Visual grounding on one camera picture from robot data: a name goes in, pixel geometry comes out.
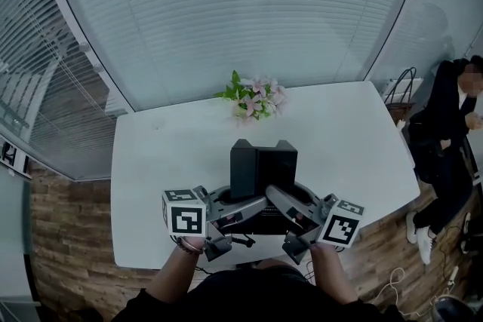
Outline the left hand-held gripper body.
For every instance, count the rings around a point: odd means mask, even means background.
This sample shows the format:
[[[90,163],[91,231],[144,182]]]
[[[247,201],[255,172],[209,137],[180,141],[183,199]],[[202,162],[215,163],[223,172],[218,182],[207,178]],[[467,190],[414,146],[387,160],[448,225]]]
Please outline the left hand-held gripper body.
[[[246,222],[267,206],[265,196],[232,198],[228,186],[212,192],[203,186],[162,192],[162,215],[168,234],[173,238],[204,238],[204,252],[209,262],[228,253],[234,243],[252,247],[254,240],[235,237],[232,227]]]

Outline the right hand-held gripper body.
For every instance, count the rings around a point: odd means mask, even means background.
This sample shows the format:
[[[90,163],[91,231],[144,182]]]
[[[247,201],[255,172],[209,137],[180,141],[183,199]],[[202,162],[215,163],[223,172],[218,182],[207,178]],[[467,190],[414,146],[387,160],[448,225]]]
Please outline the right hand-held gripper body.
[[[318,242],[351,247],[365,212],[362,206],[334,194],[320,198],[301,184],[287,190],[270,185],[266,196],[291,222],[282,249],[296,264]]]

